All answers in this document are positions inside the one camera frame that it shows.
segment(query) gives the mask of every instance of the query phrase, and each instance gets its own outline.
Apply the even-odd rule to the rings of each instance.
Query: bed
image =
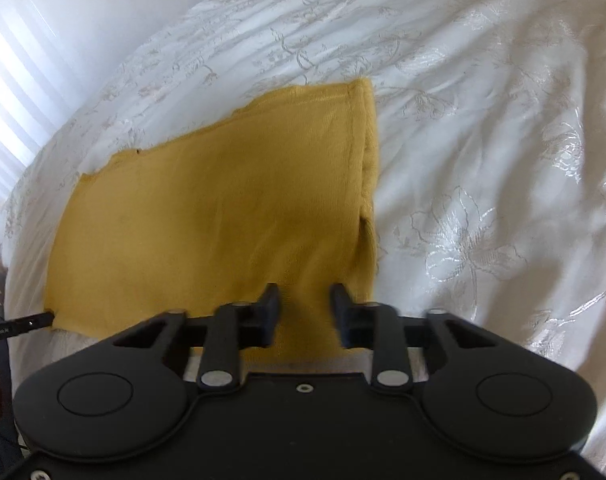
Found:
[[[42,310],[81,173],[270,89],[360,76],[380,136],[375,297],[409,316],[445,307],[577,370],[600,407],[583,453],[606,473],[606,0],[196,5],[119,67],[4,205],[6,316]],[[11,340],[14,388],[90,343]]]

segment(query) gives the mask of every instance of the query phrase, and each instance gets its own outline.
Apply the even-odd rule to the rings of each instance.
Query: white wall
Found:
[[[199,1],[0,0],[0,205],[118,64]]]

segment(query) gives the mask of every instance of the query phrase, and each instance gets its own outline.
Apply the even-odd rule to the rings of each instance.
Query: yellow garment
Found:
[[[54,326],[103,338],[165,310],[284,297],[261,362],[339,352],[328,300],[371,293],[378,145],[372,88],[269,92],[228,119],[84,174],[49,257]]]

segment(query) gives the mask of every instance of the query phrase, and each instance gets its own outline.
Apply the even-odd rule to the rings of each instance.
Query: folded yellow fabric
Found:
[[[230,118],[84,174],[49,257],[54,326],[103,338],[165,310],[284,296],[261,362],[336,355],[328,290],[367,301],[378,145],[368,80],[269,92]]]

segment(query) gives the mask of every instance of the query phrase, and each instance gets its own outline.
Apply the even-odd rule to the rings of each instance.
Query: cable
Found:
[[[6,441],[11,446],[16,446],[19,449],[24,449],[25,451],[29,451],[30,450],[29,447],[21,446],[18,442],[12,442],[9,438],[7,438],[6,436],[4,436],[4,434],[2,434],[1,432],[0,432],[0,438],[2,440]]]

